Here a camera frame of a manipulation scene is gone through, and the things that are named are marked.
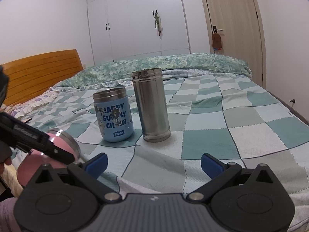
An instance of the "stainless steel cup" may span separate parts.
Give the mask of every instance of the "stainless steel cup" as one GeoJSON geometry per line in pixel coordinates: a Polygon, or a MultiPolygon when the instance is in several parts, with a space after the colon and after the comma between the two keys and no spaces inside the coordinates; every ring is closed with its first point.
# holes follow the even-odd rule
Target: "stainless steel cup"
{"type": "Polygon", "coordinates": [[[171,135],[161,68],[132,73],[136,103],[146,141],[160,142],[171,135]]]}

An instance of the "wooden headboard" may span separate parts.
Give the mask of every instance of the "wooden headboard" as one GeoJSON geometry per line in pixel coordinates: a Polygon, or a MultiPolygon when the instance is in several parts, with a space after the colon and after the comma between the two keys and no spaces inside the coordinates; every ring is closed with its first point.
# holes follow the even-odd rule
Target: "wooden headboard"
{"type": "Polygon", "coordinates": [[[9,76],[5,105],[24,103],[82,70],[76,50],[49,52],[3,64],[9,76]]]}

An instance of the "brown plush hanging toy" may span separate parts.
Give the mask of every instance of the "brown plush hanging toy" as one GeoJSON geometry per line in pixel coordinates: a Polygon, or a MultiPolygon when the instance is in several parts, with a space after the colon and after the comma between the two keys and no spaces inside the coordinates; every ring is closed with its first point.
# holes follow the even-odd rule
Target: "brown plush hanging toy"
{"type": "Polygon", "coordinates": [[[221,43],[220,35],[218,33],[214,33],[211,38],[213,40],[213,48],[214,48],[214,50],[221,50],[222,43],[221,43]]]}

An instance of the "white wall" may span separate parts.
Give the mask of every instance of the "white wall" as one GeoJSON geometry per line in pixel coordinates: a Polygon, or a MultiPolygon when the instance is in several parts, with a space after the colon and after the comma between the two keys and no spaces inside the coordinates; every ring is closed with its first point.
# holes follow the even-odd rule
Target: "white wall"
{"type": "Polygon", "coordinates": [[[191,53],[210,53],[207,24],[202,0],[183,0],[191,53]]]}
{"type": "Polygon", "coordinates": [[[45,52],[77,49],[92,66],[86,0],[1,0],[0,64],[45,52]]]}
{"type": "Polygon", "coordinates": [[[266,45],[266,89],[309,120],[309,0],[258,0],[266,45]]]}

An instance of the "checkered bed sheet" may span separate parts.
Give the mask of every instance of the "checkered bed sheet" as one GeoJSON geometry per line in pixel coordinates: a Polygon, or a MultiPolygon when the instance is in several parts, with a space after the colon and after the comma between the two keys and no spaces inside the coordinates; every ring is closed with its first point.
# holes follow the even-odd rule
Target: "checkered bed sheet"
{"type": "Polygon", "coordinates": [[[125,141],[102,139],[92,98],[96,90],[59,95],[30,115],[31,125],[42,131],[64,129],[90,158],[106,153],[109,165],[98,180],[123,196],[128,192],[190,193],[210,180],[200,167],[203,153],[246,168],[266,163],[296,206],[289,230],[305,231],[309,220],[308,126],[245,76],[170,79],[164,81],[164,88],[171,137],[160,143],[148,143],[141,136],[132,86],[126,90],[134,134],[125,141]]]}

